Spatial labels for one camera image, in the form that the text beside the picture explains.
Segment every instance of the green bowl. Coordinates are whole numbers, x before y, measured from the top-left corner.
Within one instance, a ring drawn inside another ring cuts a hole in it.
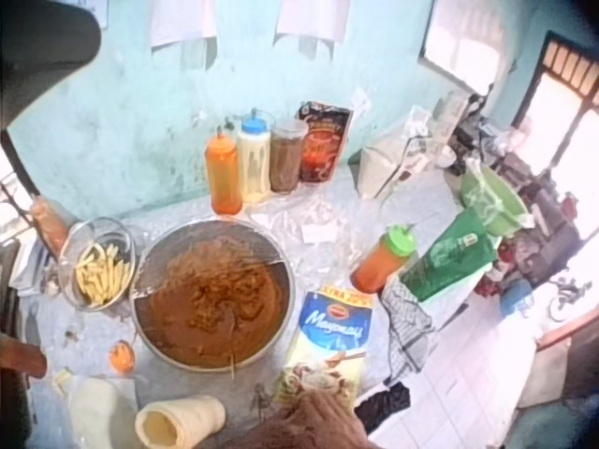
[[[526,206],[501,176],[481,165],[484,181],[468,168],[461,182],[460,196],[466,208],[473,208],[492,236],[511,236],[522,228],[518,217]]]

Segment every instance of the mayonnaise bag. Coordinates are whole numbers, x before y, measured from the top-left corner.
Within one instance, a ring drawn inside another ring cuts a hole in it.
[[[372,297],[356,291],[308,292],[274,399],[288,403],[302,392],[326,390],[353,409],[372,313]]]

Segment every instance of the blue bottle cap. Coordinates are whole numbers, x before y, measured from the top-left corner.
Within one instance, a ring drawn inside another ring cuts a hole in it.
[[[262,119],[246,119],[241,124],[241,131],[247,134],[262,134],[266,132],[266,122]]]

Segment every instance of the white tiled floor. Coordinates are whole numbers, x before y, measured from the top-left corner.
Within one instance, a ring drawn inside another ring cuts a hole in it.
[[[383,448],[486,449],[511,423],[534,357],[531,326],[502,320],[497,298],[472,294],[470,307],[441,333],[423,372],[403,380],[412,406],[378,428]]]

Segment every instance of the kitchen counter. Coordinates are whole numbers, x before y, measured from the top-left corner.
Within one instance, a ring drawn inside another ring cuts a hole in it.
[[[460,211],[441,171],[416,175],[385,198],[360,200],[348,167],[340,167],[329,183],[301,185],[289,196],[273,196],[258,205],[246,206],[237,218],[277,239],[289,259],[296,278],[296,304],[289,326],[274,350],[254,365],[239,369],[235,380],[229,374],[195,374],[168,365],[136,336],[131,317],[76,311],[62,296],[22,301],[22,316],[27,316],[28,308],[38,303],[39,334],[50,366],[45,380],[31,381],[37,416],[31,442],[40,444],[35,447],[73,446],[68,412],[53,390],[51,378],[65,367],[79,376],[115,377],[108,353],[117,340],[133,342],[137,363],[130,377],[135,380],[140,407],[155,400],[209,394],[225,404],[226,426],[202,447],[210,448],[244,433],[258,422],[257,410],[252,407],[256,385],[262,384],[270,391],[284,363],[305,292],[323,283],[349,287],[352,267],[389,225],[414,225],[418,254],[424,254]],[[137,211],[122,220],[141,246],[147,247],[175,225],[213,217],[210,199],[202,197],[161,209]],[[306,225],[317,232],[308,232]],[[479,270],[422,305],[437,328],[458,309],[483,272]],[[122,303],[119,310],[126,314],[127,306]],[[362,392],[380,384],[389,374],[384,350],[388,346],[387,330],[387,314],[375,301],[369,339],[373,349],[366,359]],[[77,341],[66,338],[67,331]]]

